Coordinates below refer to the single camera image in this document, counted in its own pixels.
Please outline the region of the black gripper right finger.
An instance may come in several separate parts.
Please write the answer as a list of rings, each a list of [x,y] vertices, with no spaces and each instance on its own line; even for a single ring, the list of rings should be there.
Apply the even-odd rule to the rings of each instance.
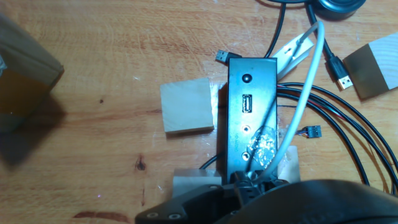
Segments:
[[[397,197],[347,180],[283,183],[218,223],[397,223]]]

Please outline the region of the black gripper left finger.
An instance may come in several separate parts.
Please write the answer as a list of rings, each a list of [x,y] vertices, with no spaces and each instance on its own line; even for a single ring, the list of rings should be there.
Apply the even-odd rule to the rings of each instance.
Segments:
[[[234,183],[206,184],[152,207],[135,217],[136,224],[228,223],[259,196],[247,173],[234,173]]]

